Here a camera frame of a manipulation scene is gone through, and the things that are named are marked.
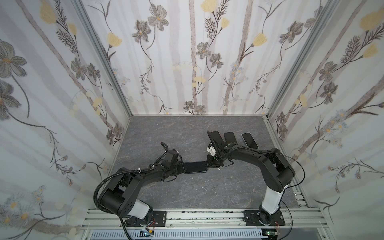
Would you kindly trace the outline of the purple-edged phone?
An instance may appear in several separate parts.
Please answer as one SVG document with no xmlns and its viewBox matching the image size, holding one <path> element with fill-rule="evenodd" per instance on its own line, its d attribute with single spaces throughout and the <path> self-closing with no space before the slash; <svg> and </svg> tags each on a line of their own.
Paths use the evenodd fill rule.
<svg viewBox="0 0 384 240">
<path fill-rule="evenodd" d="M 243 140 L 244 140 L 244 142 L 248 148 L 251 148 L 251 149 L 258 149 L 259 148 L 258 144 L 254 140 L 251 133 L 243 133 L 242 138 L 243 138 Z"/>
<path fill-rule="evenodd" d="M 220 135 L 220 133 L 218 131 L 213 131 L 213 132 L 207 131 L 207 134 L 208 134 L 208 137 L 209 137 L 212 145 L 215 148 L 221 149 L 223 146 L 226 145 L 226 143 L 224 142 L 222 136 Z"/>
</svg>

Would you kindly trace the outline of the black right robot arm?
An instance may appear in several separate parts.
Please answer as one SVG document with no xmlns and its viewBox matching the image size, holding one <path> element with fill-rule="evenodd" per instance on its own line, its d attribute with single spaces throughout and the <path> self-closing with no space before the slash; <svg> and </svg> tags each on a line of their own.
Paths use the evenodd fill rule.
<svg viewBox="0 0 384 240">
<path fill-rule="evenodd" d="M 208 168 L 219 168 L 224 161 L 243 161 L 258 167 L 267 186 L 260 212 L 265 216 L 273 216 L 280 209 L 284 191 L 295 177 L 296 173 L 280 150 L 273 148 L 269 151 L 252 149 L 235 143 L 224 145 L 222 148 L 210 143 L 207 147 Z"/>
</svg>

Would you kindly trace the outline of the blue-edged phone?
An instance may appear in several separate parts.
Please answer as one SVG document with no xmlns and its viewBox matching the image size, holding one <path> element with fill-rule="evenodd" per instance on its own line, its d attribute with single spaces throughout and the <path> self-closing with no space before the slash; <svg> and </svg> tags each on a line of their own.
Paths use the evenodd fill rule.
<svg viewBox="0 0 384 240">
<path fill-rule="evenodd" d="M 226 141 L 226 144 L 229 145 L 229 144 L 237 144 L 237 139 L 235 137 L 235 134 L 233 132 L 227 132 L 227 133 L 224 133 L 224 137 L 225 137 L 225 141 Z"/>
<path fill-rule="evenodd" d="M 184 164 L 185 174 L 206 173 L 208 171 L 206 162 L 188 162 Z"/>
</svg>

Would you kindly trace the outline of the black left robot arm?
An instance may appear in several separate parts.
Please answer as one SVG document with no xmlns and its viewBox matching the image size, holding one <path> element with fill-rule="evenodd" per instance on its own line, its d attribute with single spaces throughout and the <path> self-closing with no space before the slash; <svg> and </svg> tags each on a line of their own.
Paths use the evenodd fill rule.
<svg viewBox="0 0 384 240">
<path fill-rule="evenodd" d="M 175 180 L 185 172 L 182 156 L 177 150 L 166 151 L 146 169 L 120 168 L 100 182 L 94 191 L 96 207 L 120 218 L 150 219 L 152 207 L 138 199 L 142 187 L 157 182 Z"/>
</svg>

